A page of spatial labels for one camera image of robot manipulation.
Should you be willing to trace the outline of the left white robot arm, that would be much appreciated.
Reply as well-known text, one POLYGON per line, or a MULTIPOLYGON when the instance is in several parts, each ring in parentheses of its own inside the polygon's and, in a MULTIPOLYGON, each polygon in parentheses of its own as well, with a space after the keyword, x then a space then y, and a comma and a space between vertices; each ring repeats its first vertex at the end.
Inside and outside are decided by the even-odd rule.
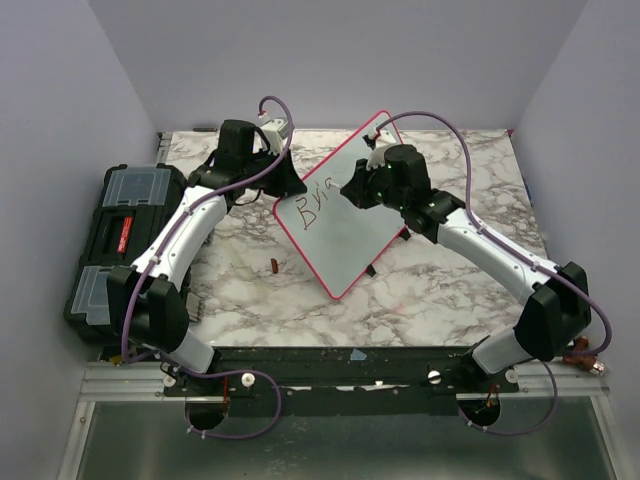
POLYGON ((136 342, 188 369, 187 382, 201 395, 222 380, 213 348, 190 329, 185 280, 204 242, 247 189, 274 198, 306 192, 289 146, 290 121, 261 114, 259 124, 226 120, 218 144, 188 177, 182 199, 151 245, 128 267, 107 278, 111 326, 121 350, 136 342))

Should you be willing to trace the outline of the pink framed whiteboard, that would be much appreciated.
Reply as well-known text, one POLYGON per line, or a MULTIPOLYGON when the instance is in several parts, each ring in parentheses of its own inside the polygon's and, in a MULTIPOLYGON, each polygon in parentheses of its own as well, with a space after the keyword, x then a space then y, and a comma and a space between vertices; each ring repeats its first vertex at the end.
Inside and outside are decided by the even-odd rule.
POLYGON ((307 192, 274 203, 273 214, 330 298, 341 299, 400 235, 404 221, 383 206, 354 207, 331 182, 345 185, 371 149, 363 136, 390 117, 377 112, 303 177, 307 192))

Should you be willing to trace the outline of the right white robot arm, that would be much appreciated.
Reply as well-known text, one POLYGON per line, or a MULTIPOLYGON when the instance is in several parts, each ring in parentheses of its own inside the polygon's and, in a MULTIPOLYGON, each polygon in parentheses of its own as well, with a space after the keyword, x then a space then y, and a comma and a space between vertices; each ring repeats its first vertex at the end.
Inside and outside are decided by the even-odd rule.
POLYGON ((573 262, 559 267, 489 227, 475 226, 461 199, 432 187, 414 146, 380 147, 357 160, 340 193, 359 209, 383 205, 399 212, 409 230, 471 261, 522 305, 514 326, 469 352, 459 370, 467 389, 485 390, 497 372, 516 363, 554 359, 590 324, 585 271, 573 262))

